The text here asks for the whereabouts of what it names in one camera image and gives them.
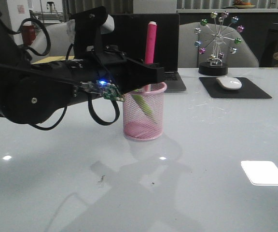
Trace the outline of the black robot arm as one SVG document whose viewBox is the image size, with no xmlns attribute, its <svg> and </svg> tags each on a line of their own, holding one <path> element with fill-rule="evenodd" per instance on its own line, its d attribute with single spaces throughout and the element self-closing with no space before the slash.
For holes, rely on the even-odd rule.
<svg viewBox="0 0 278 232">
<path fill-rule="evenodd" d="M 125 94 L 164 81 L 162 67 L 102 45 L 101 35 L 114 25 L 105 7 L 74 14 L 68 25 L 74 59 L 32 64 L 36 50 L 15 44 L 14 32 L 1 21 L 0 12 L 0 117 L 39 128 L 56 110 L 87 102 L 94 121 L 107 126 L 95 113 L 92 100 L 110 100 L 119 117 L 117 103 Z"/>
</svg>

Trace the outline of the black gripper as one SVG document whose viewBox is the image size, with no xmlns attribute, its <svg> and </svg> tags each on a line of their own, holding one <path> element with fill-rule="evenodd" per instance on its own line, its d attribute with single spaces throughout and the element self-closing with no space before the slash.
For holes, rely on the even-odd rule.
<svg viewBox="0 0 278 232">
<path fill-rule="evenodd" d="M 165 70 L 159 63 L 146 63 L 122 57 L 115 52 L 105 51 L 96 54 L 94 50 L 87 52 L 84 58 L 74 58 L 66 61 L 69 79 L 75 83 L 69 85 L 70 97 L 100 97 L 98 94 L 87 93 L 82 88 L 82 82 L 110 81 L 123 93 L 131 92 L 149 84 L 161 83 L 165 80 Z"/>
</svg>

